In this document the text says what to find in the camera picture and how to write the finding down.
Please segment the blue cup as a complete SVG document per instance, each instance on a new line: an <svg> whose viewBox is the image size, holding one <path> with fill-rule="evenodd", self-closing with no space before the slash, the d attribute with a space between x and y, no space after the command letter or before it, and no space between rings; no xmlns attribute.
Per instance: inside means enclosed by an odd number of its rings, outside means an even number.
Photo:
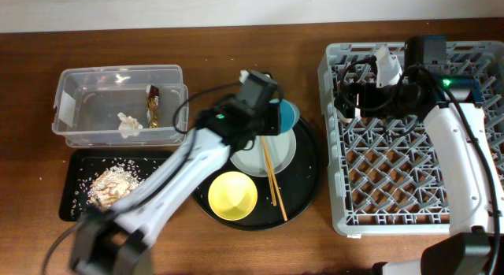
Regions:
<svg viewBox="0 0 504 275"><path fill-rule="evenodd" d="M280 101L275 98L270 100L269 104L278 107L276 112L279 114L279 125L277 126L279 134L288 132L298 123L300 113L294 103L286 99Z"/></svg>

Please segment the yellow bowl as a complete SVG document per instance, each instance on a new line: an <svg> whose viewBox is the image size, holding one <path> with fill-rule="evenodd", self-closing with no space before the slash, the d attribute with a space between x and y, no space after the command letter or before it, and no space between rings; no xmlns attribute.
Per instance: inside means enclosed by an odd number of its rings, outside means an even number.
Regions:
<svg viewBox="0 0 504 275"><path fill-rule="evenodd" d="M238 221L256 207L258 190L244 173L230 171L214 179L208 190L210 209L221 219Z"/></svg>

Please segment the gold brown snack wrapper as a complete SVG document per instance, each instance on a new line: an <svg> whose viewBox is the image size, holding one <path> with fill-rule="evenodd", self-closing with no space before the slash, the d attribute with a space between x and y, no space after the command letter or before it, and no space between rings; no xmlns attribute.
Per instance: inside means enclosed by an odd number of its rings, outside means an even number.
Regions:
<svg viewBox="0 0 504 275"><path fill-rule="evenodd" d="M150 128L158 127L159 94L159 89L154 85L146 87L146 118Z"/></svg>

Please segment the white tissue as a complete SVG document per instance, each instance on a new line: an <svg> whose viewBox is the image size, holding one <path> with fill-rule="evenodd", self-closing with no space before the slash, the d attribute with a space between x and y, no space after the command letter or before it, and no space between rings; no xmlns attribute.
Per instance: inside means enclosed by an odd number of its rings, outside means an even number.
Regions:
<svg viewBox="0 0 504 275"><path fill-rule="evenodd" d="M119 112L117 117L120 120L118 130L124 139L130 136L138 136L143 129L143 126L134 117L127 116L122 112Z"/></svg>

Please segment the food scraps pile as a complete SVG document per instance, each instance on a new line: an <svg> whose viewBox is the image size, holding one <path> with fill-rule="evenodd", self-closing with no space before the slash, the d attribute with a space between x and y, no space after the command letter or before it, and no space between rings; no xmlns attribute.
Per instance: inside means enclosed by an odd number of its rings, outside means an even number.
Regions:
<svg viewBox="0 0 504 275"><path fill-rule="evenodd" d="M76 220L88 207L107 210L129 195L161 164L149 158L85 158L70 190L69 216Z"/></svg>

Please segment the pink cup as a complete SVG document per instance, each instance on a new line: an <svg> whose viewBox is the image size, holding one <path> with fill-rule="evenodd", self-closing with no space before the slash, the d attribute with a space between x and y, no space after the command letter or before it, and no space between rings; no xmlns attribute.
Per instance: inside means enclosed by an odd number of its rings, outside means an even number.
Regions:
<svg viewBox="0 0 504 275"><path fill-rule="evenodd" d="M350 123L355 117L355 111L353 108L349 109L337 109L338 118L344 123Z"/></svg>

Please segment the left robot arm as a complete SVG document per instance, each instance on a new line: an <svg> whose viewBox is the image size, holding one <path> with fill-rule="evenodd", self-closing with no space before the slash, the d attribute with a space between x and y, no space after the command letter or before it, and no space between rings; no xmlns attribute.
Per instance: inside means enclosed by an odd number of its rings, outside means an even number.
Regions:
<svg viewBox="0 0 504 275"><path fill-rule="evenodd" d="M258 135L280 131L280 85L250 70L236 94L203 110L187 140L106 212L78 221L69 268L76 274L151 274L151 248L168 219L209 175Z"/></svg>

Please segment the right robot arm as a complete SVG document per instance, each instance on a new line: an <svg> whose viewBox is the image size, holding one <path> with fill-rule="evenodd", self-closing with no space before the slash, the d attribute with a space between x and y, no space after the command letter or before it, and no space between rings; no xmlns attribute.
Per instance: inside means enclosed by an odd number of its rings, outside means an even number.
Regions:
<svg viewBox="0 0 504 275"><path fill-rule="evenodd" d="M341 74L335 107L345 118L416 116L431 140L447 190L449 238L408 262L378 262L375 274L498 274L503 270L503 188L484 127L477 78L453 74L445 35L406 40L404 60L387 47L359 60L376 81L348 84Z"/></svg>

